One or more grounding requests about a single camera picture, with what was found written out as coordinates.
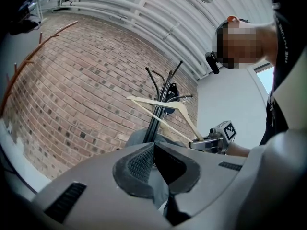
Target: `wooden hanger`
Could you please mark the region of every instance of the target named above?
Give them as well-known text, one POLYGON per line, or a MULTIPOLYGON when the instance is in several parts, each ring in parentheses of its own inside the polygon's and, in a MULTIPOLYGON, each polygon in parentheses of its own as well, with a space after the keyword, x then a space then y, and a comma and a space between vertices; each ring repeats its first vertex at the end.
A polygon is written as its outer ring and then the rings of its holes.
POLYGON ((173 141, 176 141, 176 140, 177 140, 177 138, 174 137, 174 134, 170 131, 169 127, 166 126, 164 123, 161 123, 161 124, 160 124, 160 128, 162 129, 162 134, 163 134, 164 136, 170 137, 173 141))
POLYGON ((176 132, 178 135, 180 135, 181 137, 183 137, 184 139, 188 140, 189 142, 193 142, 191 139, 189 139, 188 137, 186 137, 185 135, 181 134, 178 130, 174 129, 173 127, 171 127, 167 122, 165 122, 164 120, 158 118, 155 114, 153 114, 151 111, 149 111, 148 109, 146 109, 145 107, 143 107, 141 104, 137 103, 134 100, 131 100, 133 103, 135 103, 137 106, 139 106, 141 109, 143 109, 145 112, 147 112, 150 116, 154 117, 155 119, 157 119, 158 121, 160 121, 162 124, 164 124, 165 126, 169 127, 171 130, 173 130, 174 132, 176 132))
MULTIPOLYGON (((187 124, 193 130, 193 133, 196 135, 197 139, 198 140, 203 140, 202 135, 198 132, 198 130, 196 129, 196 127, 192 123, 192 121, 191 121, 191 119, 189 117, 188 111, 187 111, 187 109, 186 109, 184 104, 182 104, 180 102, 158 102, 158 101, 149 100, 149 99, 145 99, 145 98, 141 98, 141 97, 135 97, 135 96, 128 96, 128 97, 126 97, 126 99, 133 101, 138 106, 140 106, 142 109, 146 109, 146 108, 143 107, 142 105, 138 104, 137 102, 147 103, 147 104, 151 104, 151 105, 158 105, 158 106, 163 106, 163 107, 168 107, 168 108, 172 108, 172 109, 175 109, 175 110, 179 110, 180 113, 182 114, 183 118, 186 120, 187 124)), ((146 109, 146 111, 147 111, 147 113, 149 112, 151 116, 153 116, 154 118, 156 118, 160 122, 162 121, 160 118, 158 118, 157 116, 152 114, 147 109, 146 109)), ((177 134, 180 133, 179 131, 177 131, 176 129, 174 129, 170 125, 168 125, 166 122, 164 124, 166 126, 168 126, 169 128, 171 128, 173 131, 175 131, 177 134)))

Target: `brick wall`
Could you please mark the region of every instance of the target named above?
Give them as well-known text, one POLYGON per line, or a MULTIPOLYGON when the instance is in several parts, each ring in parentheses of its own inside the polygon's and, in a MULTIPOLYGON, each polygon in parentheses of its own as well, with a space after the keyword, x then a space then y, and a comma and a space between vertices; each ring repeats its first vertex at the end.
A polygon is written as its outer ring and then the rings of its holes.
MULTIPOLYGON (((44 37, 79 23, 51 39, 32 58, 34 64, 27 64, 8 99, 4 120, 12 124, 14 141, 23 141, 25 157, 53 179, 88 157, 122 148, 133 131, 147 128, 151 118, 125 97, 154 98, 145 67, 167 76, 175 65, 118 26, 82 15, 45 16, 44 37)), ((197 84, 181 70, 174 81, 181 94, 194 95, 185 104, 196 123, 197 84)), ((194 138, 177 112, 166 121, 194 138)))

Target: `gray fabric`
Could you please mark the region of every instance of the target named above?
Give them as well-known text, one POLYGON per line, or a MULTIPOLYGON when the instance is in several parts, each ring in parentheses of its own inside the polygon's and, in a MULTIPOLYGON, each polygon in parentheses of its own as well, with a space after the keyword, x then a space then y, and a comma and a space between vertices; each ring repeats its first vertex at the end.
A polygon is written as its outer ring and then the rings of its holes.
MULTIPOLYGON (((129 137, 128 141, 126 142, 125 147, 142 144, 146 132, 147 132, 147 129, 140 129, 138 131, 133 132, 131 136, 129 137)), ((164 137, 160 134, 157 134, 155 141, 156 142, 167 142, 167 143, 170 143, 176 146, 186 147, 181 141, 172 141, 169 138, 164 137)))
MULTIPOLYGON (((146 131, 147 129, 141 129, 133 132, 129 137, 127 143, 125 144, 125 147, 142 144, 146 131)), ((155 141, 167 142, 173 145, 186 147, 181 141, 172 141, 169 138, 159 134, 157 134, 155 141)), ((160 206, 168 199, 168 185, 166 184, 159 170, 155 166, 153 166, 152 171, 149 175, 148 185, 153 188, 154 204, 157 209, 159 209, 160 206)))

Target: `white wall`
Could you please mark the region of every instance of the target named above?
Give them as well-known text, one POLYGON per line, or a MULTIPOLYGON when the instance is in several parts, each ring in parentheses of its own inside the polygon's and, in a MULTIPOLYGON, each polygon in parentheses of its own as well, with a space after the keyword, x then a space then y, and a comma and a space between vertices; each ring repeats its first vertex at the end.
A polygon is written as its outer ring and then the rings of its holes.
POLYGON ((255 71, 221 68, 199 81, 197 129, 204 136, 210 128, 231 120, 235 143, 253 148, 265 131, 267 92, 255 71))

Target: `window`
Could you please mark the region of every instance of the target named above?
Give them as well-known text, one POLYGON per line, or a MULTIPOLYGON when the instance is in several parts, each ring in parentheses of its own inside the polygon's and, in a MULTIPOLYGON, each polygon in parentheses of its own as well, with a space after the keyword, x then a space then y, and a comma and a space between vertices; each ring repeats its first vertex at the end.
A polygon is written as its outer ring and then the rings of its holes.
POLYGON ((257 73, 257 76, 260 78, 260 81, 265 87, 267 93, 271 91, 273 86, 273 73, 274 73, 274 67, 270 67, 264 71, 257 73))

